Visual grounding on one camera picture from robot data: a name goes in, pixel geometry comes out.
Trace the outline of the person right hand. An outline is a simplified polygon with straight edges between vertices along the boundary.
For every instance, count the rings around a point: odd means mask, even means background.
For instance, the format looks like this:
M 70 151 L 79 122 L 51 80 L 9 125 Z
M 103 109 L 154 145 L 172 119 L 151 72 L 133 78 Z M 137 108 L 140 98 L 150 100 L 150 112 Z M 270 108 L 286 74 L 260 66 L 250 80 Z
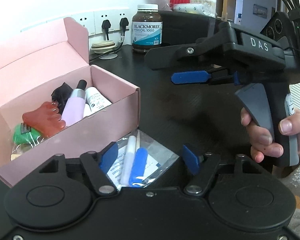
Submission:
M 283 146 L 273 140 L 267 129 L 257 126 L 245 108 L 241 110 L 241 124 L 246 128 L 249 135 L 251 156 L 254 161 L 260 163 L 265 156 L 278 158 L 283 155 Z M 280 121 L 279 132 L 284 136 L 296 135 L 298 137 L 298 155 L 300 158 L 300 110 L 296 110 L 295 114 Z

